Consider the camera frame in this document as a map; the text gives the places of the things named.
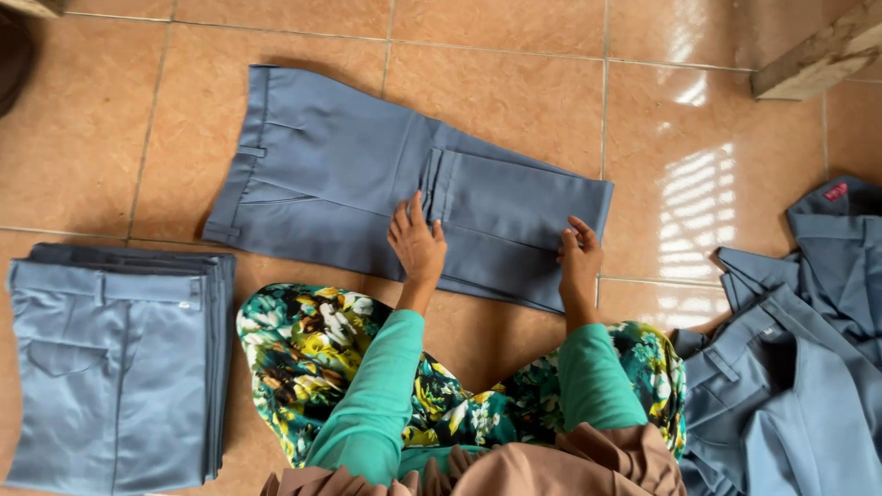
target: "tile floor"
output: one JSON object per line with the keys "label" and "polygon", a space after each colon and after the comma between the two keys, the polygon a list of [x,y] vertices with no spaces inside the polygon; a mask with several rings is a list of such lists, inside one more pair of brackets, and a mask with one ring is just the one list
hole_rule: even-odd
{"label": "tile floor", "polygon": [[[855,2],[70,0],[63,19],[33,23],[34,76],[0,119],[0,273],[38,241],[205,250],[198,232],[235,149],[247,64],[270,63],[614,181],[605,317],[708,327],[728,308],[714,248],[782,255],[793,247],[782,212],[800,195],[840,173],[882,183],[882,64],[811,101],[749,96],[750,70]],[[278,281],[390,303],[400,291],[238,255],[238,301]],[[0,297],[0,474],[20,420],[10,320]],[[556,316],[449,293],[428,322],[426,349],[473,389],[563,337]],[[285,467],[241,353],[231,373],[224,468],[180,494],[257,494]]]}

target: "floral skirt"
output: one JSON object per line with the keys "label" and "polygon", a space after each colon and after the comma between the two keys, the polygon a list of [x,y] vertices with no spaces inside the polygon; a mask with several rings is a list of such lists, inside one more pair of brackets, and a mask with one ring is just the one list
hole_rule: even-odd
{"label": "floral skirt", "polygon": [[[236,328],[252,375],[254,404],[292,467],[303,466],[391,312],[360,293],[298,283],[271,284],[243,304]],[[608,330],[634,394],[679,460],[686,435],[683,361],[668,338],[648,324],[622,322]],[[410,402],[413,415],[401,433],[405,449],[554,444],[556,434],[564,432],[557,350],[476,395],[422,353]]]}

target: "pile of trousers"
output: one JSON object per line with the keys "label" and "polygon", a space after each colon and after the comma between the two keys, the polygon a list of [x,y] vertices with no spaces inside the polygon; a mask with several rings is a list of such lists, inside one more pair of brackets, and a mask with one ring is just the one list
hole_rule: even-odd
{"label": "pile of trousers", "polygon": [[602,236],[612,183],[482,141],[314,72],[252,65],[248,110],[202,237],[403,280],[386,242],[423,191],[448,245],[440,289],[562,312],[567,215]]}
{"label": "pile of trousers", "polygon": [[799,252],[720,249],[735,313],[678,330],[688,493],[882,493],[882,188],[841,177],[787,211]]}
{"label": "pile of trousers", "polygon": [[5,483],[122,496],[214,479],[234,272],[228,254],[67,244],[14,259],[24,415]]}

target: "wooden plank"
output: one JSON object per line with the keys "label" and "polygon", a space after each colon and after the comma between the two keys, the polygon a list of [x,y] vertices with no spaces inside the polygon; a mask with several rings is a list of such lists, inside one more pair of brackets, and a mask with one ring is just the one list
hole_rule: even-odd
{"label": "wooden plank", "polygon": [[0,4],[42,18],[60,17],[64,12],[64,0],[0,0]]}
{"label": "wooden plank", "polygon": [[882,0],[862,0],[751,75],[758,100],[805,100],[860,71],[882,53]]}

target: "red label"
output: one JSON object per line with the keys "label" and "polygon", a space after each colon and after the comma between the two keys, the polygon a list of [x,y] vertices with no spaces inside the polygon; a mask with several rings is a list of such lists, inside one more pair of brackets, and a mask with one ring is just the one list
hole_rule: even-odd
{"label": "red label", "polygon": [[839,199],[840,196],[844,195],[848,192],[848,184],[839,183],[833,188],[830,188],[829,192],[824,193],[824,198],[829,199],[830,201],[835,201]]}

